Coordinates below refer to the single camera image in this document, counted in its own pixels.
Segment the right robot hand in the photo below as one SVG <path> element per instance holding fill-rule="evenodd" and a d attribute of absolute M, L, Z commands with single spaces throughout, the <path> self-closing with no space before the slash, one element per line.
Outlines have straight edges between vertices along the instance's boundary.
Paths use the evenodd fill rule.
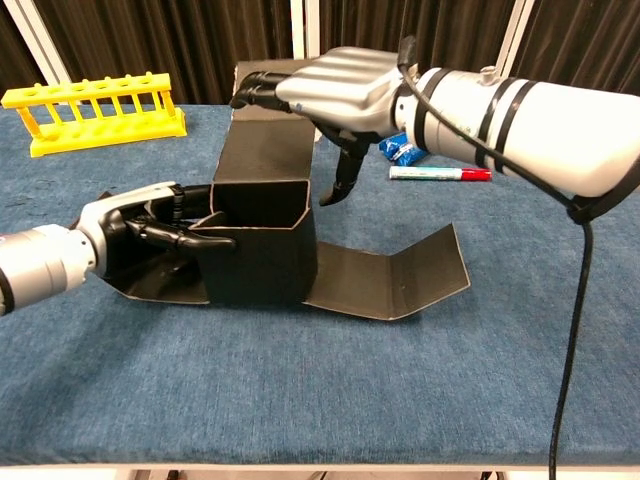
<path fill-rule="evenodd" d="M 248 74 L 230 105 L 304 117 L 340 148 L 334 183 L 320 199 L 329 206 L 351 193 L 369 147 L 398 132 L 394 109 L 401 85 L 395 53 L 336 47 L 292 73 Z"/>

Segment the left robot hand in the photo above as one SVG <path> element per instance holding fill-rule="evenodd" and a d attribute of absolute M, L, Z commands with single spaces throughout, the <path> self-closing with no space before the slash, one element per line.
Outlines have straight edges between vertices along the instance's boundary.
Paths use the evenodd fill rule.
<path fill-rule="evenodd" d="M 194 257 L 206 251 L 231 252 L 237 242 L 195 231 L 209 214 L 208 184 L 168 181 L 104 196 L 84 206 L 76 228 L 91 241 L 95 273 L 111 279 L 165 252 Z"/>

